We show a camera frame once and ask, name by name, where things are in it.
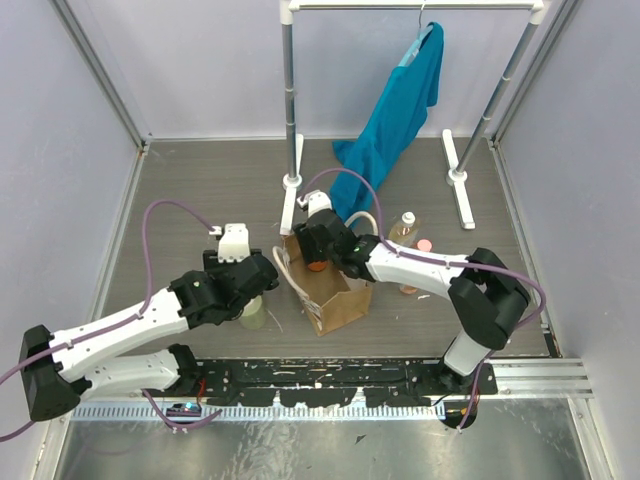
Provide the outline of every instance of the metal floor plate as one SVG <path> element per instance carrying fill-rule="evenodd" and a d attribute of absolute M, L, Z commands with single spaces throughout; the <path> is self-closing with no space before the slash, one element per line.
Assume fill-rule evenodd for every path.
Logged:
<path fill-rule="evenodd" d="M 74 416 L 55 479 L 590 478 L 564 399 L 483 398 L 462 434 L 437 419 L 378 421 L 352 411 L 350 421 L 256 421 L 248 411 L 185 435 L 113 413 Z"/>

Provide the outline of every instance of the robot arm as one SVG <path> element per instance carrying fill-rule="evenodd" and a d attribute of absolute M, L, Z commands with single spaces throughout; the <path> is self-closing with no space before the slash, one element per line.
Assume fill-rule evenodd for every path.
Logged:
<path fill-rule="evenodd" d="M 377 236 L 356 236 L 331 209 L 329 197 L 320 191 L 309 193 L 298 204 L 308 211 L 308 219 L 297 232 L 312 238 L 314 247 L 348 277 L 406 284 L 452 302 L 463 329 L 441 360 L 440 380 L 453 391 L 468 385 L 476 367 L 492 350 L 505 347 L 529 304 L 529 294 L 511 277 L 449 266 L 455 262 L 505 268 L 490 250 L 479 248 L 471 256 L 442 255 L 389 242 L 414 257 L 407 258 L 389 250 Z M 419 257 L 443 261 L 445 265 L 420 261 Z"/>
<path fill-rule="evenodd" d="M 151 297 L 140 318 L 74 345 L 73 340 L 112 327 L 140 311 L 142 303 L 96 322 L 49 332 L 39 325 L 24 334 L 20 360 L 64 344 L 52 355 L 22 370 L 33 421 L 50 420 L 95 395 L 130 393 L 142 388 L 186 393 L 199 378 L 188 347 L 174 345 L 154 355 L 113 358 L 167 335 L 202 324 L 238 318 L 245 305 L 278 285 L 277 271 L 259 249 L 249 248 L 244 224 L 218 230 L 219 250 L 203 253 L 204 271 L 190 271 Z"/>

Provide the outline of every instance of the aluminum frame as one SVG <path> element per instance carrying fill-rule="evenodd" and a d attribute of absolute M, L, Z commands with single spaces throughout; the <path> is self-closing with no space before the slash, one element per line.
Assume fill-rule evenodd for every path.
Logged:
<path fill-rule="evenodd" d="M 591 476 L 594 480 L 618 478 L 615 464 L 602 443 L 594 400 L 570 399 L 569 409 Z"/>
<path fill-rule="evenodd" d="M 107 73 L 107 70 L 91 45 L 89 37 L 82 28 L 82 25 L 80 25 L 78 18 L 73 13 L 73 10 L 69 6 L 67 0 L 49 0 L 49 3 L 57 13 L 60 22 L 69 33 L 71 40 L 78 48 L 82 59 L 85 61 L 96 82 L 104 92 L 108 102 L 113 107 L 115 114 L 129 133 L 131 140 L 133 140 L 133 143 L 135 143 L 138 148 L 143 148 L 145 145 L 145 137 L 141 134 L 138 127 L 136 127 L 127 106 L 118 93 L 114 83 Z"/>
<path fill-rule="evenodd" d="M 140 148 L 136 157 L 135 165 L 133 166 L 131 175 L 129 176 L 127 188 L 119 208 L 118 222 L 109 241 L 107 256 L 100 270 L 98 287 L 96 288 L 96 293 L 89 310 L 89 318 L 92 321 L 98 320 L 102 317 L 102 310 L 107 299 L 107 294 L 109 293 L 109 285 L 111 284 L 113 271 L 124 239 L 124 232 L 131 213 L 133 199 L 140 181 L 142 165 L 148 151 L 148 145 Z M 62 452 L 62 447 L 69 429 L 69 421 L 72 416 L 73 414 L 69 413 L 63 417 L 48 422 L 47 431 L 34 464 L 33 475 L 31 476 L 32 480 L 50 480 L 53 478 L 60 460 L 60 453 Z"/>
<path fill-rule="evenodd" d="M 496 171 L 498 172 L 500 184 L 502 185 L 505 202 L 507 204 L 507 210 L 509 212 L 509 216 L 511 217 L 511 224 L 513 225 L 513 231 L 516 235 L 516 241 L 518 242 L 518 246 L 520 247 L 520 253 L 522 255 L 525 268 L 527 269 L 527 273 L 532 280 L 535 280 L 539 284 L 542 284 L 536 269 L 535 259 L 533 258 L 533 254 L 531 253 L 531 248 L 529 247 L 529 243 L 527 242 L 527 235 L 526 235 L 524 224 L 520 219 L 518 202 L 516 200 L 515 195 L 513 194 L 513 184 L 511 182 L 511 178 L 509 177 L 509 173 L 507 170 L 507 165 L 506 165 L 504 154 L 502 152 L 502 148 L 500 147 L 499 144 L 491 141 L 489 141 L 489 148 L 493 153 L 493 158 L 496 165 Z M 537 301 L 540 301 L 537 294 L 536 294 L 536 299 Z M 542 313 L 540 314 L 540 318 L 541 318 L 542 333 L 545 336 L 545 340 L 547 341 L 549 354 L 552 357 L 562 356 L 562 349 L 557 342 L 555 331 L 553 329 L 553 324 L 547 308 L 545 308 L 542 311 Z"/>
<path fill-rule="evenodd" d="M 291 0 L 290 10 L 530 10 L 541 0 Z"/>
<path fill-rule="evenodd" d="M 551 25 L 545 32 L 545 36 L 542 39 L 542 42 L 534 53 L 533 59 L 529 64 L 529 68 L 524 73 L 522 80 L 518 84 L 518 88 L 511 97 L 510 102 L 505 109 L 505 113 L 500 119 L 500 123 L 498 125 L 498 128 L 496 129 L 496 132 L 491 136 L 491 142 L 493 143 L 499 143 L 504 138 L 515 113 L 518 111 L 518 108 L 524 100 L 527 92 L 529 92 L 531 85 L 538 77 L 542 66 L 547 61 L 547 58 L 549 58 L 549 55 L 551 55 L 551 53 L 553 52 L 553 49 L 560 39 L 562 32 L 564 32 L 565 28 L 573 18 L 575 12 L 578 10 L 578 7 L 582 5 L 582 0 L 554 1 L 562 3 L 554 16 Z"/>

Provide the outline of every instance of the purple cable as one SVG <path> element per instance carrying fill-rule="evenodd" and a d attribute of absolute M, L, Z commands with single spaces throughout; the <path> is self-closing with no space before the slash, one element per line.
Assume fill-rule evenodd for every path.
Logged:
<path fill-rule="evenodd" d="M 420 255 L 415 255 L 412 254 L 410 252 L 405 252 L 405 251 L 398 251 L 395 248 L 393 248 L 393 246 L 387 241 L 386 238 L 384 238 L 384 235 L 382 233 L 382 228 L 383 228 L 383 218 L 382 218 L 382 206 L 380 205 L 380 199 L 378 198 L 378 195 L 376 195 L 375 190 L 373 189 L 373 187 L 369 184 L 369 182 L 367 182 L 367 180 L 360 174 L 354 172 L 353 170 L 349 170 L 348 168 L 343 168 L 343 167 L 335 167 L 335 168 L 328 168 L 327 170 L 323 170 L 322 172 L 318 173 L 315 177 L 313 177 L 309 183 L 307 183 L 307 185 L 302 189 L 302 192 L 300 194 L 300 196 L 304 196 L 310 189 L 310 187 L 318 181 L 318 179 L 320 177 L 323 177 L 329 173 L 336 173 L 336 172 L 343 172 L 343 173 L 347 173 L 349 175 L 353 175 L 354 177 L 356 177 L 358 180 L 360 180 L 365 187 L 367 187 L 367 190 L 369 190 L 369 193 L 371 193 L 371 196 L 373 197 L 373 202 L 375 203 L 376 206 L 376 221 L 378 222 L 378 237 L 380 238 L 380 241 L 382 242 L 382 244 L 387 247 L 387 249 L 393 253 L 395 253 L 396 255 L 400 256 L 400 257 L 405 257 L 405 258 L 411 258 L 413 260 L 418 260 L 420 262 L 424 262 L 424 263 L 430 263 L 432 265 L 439 265 L 441 267 L 454 267 L 454 268 L 473 268 L 474 270 L 484 270 L 486 272 L 492 272 L 492 273 L 499 273 L 502 275 L 506 275 L 512 278 L 515 278 L 516 280 L 529 285 L 531 288 L 533 288 L 536 292 L 538 292 L 538 295 L 540 296 L 540 302 L 538 303 L 538 306 L 536 307 L 536 309 L 531 312 L 529 315 L 527 315 L 524 319 L 520 320 L 520 322 L 518 322 L 518 324 L 516 325 L 516 329 L 521 328 L 523 326 L 525 326 L 527 323 L 531 322 L 534 318 L 536 318 L 538 315 L 540 315 L 540 313 L 542 313 L 542 311 L 544 310 L 546 304 L 547 304 L 547 295 L 544 293 L 544 290 L 542 289 L 542 287 L 538 284 L 538 282 L 531 280 L 529 277 L 527 277 L 526 275 L 523 275 L 521 273 L 515 272 L 513 270 L 509 270 L 506 268 L 501 268 L 501 267 L 495 267 L 493 265 L 482 265 L 480 263 L 469 263 L 469 262 L 449 262 L 449 264 L 447 265 L 447 262 L 445 262 L 444 260 L 438 260 L 435 258 L 428 258 L 428 257 L 422 257 Z M 491 355 L 493 355 L 493 351 L 489 352 L 487 354 L 487 356 L 485 357 L 485 360 L 487 358 L 489 358 Z M 473 385 L 471 387 L 471 399 L 469 400 L 469 405 L 467 407 L 467 411 L 465 412 L 464 416 L 462 417 L 462 420 L 460 421 L 460 424 L 458 425 L 458 428 L 462 428 L 464 427 L 467 418 L 469 417 L 469 413 L 471 412 L 471 408 L 473 407 L 473 399 L 476 395 L 476 391 L 478 388 L 478 381 L 480 378 L 480 369 L 482 368 L 482 365 L 484 363 L 483 362 L 478 365 L 478 367 L 476 367 L 476 371 L 475 371 L 475 376 L 474 376 L 474 380 L 473 380 Z"/>
<path fill-rule="evenodd" d="M 100 335 L 104 335 L 105 333 L 113 332 L 114 330 L 124 327 L 125 325 L 128 325 L 129 323 L 139 319 L 142 316 L 142 314 L 147 310 L 147 308 L 149 308 L 149 304 L 151 303 L 151 297 L 153 296 L 153 268 L 151 266 L 151 255 L 149 253 L 149 239 L 147 234 L 147 230 L 148 230 L 147 225 L 149 223 L 149 217 L 151 215 L 151 212 L 160 205 L 174 205 L 176 207 L 180 207 L 181 209 L 185 210 L 186 212 L 190 213 L 193 217 L 195 217 L 196 220 L 202 223 L 202 225 L 204 225 L 207 230 L 212 231 L 212 225 L 209 222 L 207 222 L 207 220 L 202 215 L 200 215 L 198 212 L 193 210 L 189 205 L 186 205 L 177 200 L 156 200 L 155 202 L 151 203 L 145 210 L 144 216 L 142 218 L 142 249 L 144 251 L 144 261 L 147 268 L 147 292 L 144 298 L 144 302 L 142 303 L 142 307 L 140 307 L 140 311 L 137 313 L 134 313 L 130 317 L 125 318 L 124 320 L 118 323 L 114 323 L 113 325 L 101 328 L 99 330 L 96 330 L 95 332 L 86 333 L 77 338 L 74 338 L 71 340 L 71 345 L 67 345 L 67 344 L 56 345 L 55 347 L 48 348 L 42 352 L 39 352 L 31 357 L 24 359 L 18 365 L 11 368 L 8 372 L 0 376 L 0 385 L 2 385 L 4 382 L 9 380 L 9 378 L 14 376 L 20 370 L 28 367 L 34 362 L 37 362 L 41 358 L 47 357 L 49 355 L 53 355 L 54 353 L 59 352 L 60 350 L 64 350 L 65 348 L 70 348 L 72 345 L 75 345 L 78 343 L 86 342 L 87 340 L 91 340 L 92 338 L 99 337 Z M 147 398 L 149 398 L 149 401 L 151 402 L 151 406 L 157 411 L 158 406 L 153 401 L 153 398 L 151 397 L 147 397 Z M 211 415 L 207 418 L 213 419 L 215 418 L 215 416 Z M 33 422 L 31 421 L 27 422 L 15 432 L 10 433 L 9 435 L 0 437 L 0 443 L 7 442 L 9 440 L 16 438 L 18 435 L 21 435 L 26 430 L 28 430 L 31 426 L 33 426 Z"/>

